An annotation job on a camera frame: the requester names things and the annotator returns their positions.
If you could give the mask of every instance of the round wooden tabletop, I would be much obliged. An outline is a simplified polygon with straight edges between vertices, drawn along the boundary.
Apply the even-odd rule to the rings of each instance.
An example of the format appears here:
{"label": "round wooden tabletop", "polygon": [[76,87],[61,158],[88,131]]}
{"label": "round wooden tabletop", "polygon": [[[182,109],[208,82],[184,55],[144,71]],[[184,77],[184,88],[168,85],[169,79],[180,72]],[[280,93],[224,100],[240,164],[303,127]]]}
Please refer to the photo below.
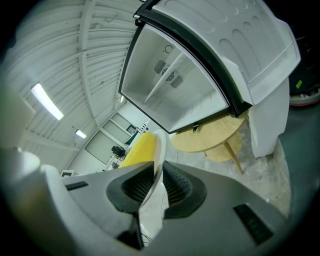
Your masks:
{"label": "round wooden tabletop", "polygon": [[213,149],[232,137],[246,120],[248,111],[239,117],[229,114],[200,124],[195,132],[188,129],[170,135],[172,145],[183,152],[203,152]]}

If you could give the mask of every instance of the white ceiling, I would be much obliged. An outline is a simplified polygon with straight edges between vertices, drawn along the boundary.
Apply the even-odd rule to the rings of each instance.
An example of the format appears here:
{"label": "white ceiling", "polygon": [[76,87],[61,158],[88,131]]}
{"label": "white ceiling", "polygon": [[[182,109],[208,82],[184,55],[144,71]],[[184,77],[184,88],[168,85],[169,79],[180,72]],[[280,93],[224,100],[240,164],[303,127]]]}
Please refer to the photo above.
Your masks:
{"label": "white ceiling", "polygon": [[[67,168],[119,106],[121,68],[136,31],[139,0],[45,0],[25,17],[2,63],[6,84],[35,110],[22,148]],[[30,89],[41,83],[64,114],[53,117]]]}

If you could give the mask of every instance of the yellow object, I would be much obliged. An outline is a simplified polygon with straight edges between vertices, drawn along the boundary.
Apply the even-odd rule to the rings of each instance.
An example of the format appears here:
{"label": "yellow object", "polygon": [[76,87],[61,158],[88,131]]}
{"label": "yellow object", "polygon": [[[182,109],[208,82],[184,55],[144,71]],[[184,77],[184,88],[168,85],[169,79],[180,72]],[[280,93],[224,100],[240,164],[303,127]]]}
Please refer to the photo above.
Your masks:
{"label": "yellow object", "polygon": [[137,139],[119,168],[152,161],[155,150],[156,136],[152,132],[145,132]]}

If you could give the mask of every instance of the wooden table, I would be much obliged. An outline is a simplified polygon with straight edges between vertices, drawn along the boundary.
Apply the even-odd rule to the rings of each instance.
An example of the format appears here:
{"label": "wooden table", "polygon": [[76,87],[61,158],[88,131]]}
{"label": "wooden table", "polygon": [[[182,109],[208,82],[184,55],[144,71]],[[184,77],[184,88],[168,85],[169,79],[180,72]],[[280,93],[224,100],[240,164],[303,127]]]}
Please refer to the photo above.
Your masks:
{"label": "wooden table", "polygon": [[232,159],[238,171],[243,174],[236,154],[242,144],[238,130],[247,116],[247,111],[238,118],[224,115],[199,125],[195,132],[191,128],[172,134],[170,141],[177,150],[190,153],[204,152],[208,158],[216,162]]}

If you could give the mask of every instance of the wall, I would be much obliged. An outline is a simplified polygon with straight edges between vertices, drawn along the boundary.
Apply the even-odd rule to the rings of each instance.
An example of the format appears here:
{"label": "wall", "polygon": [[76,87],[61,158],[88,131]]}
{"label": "wall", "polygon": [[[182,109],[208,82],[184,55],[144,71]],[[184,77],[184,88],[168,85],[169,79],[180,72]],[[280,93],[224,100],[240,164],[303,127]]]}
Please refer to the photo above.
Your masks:
{"label": "wall", "polygon": [[75,170],[78,174],[93,174],[101,172],[105,167],[106,164],[99,161],[83,148],[74,158],[68,170]]}
{"label": "wall", "polygon": [[149,117],[147,117],[130,102],[128,102],[127,104],[123,104],[117,112],[128,122],[140,129],[142,128],[143,124],[145,124],[149,120]]}

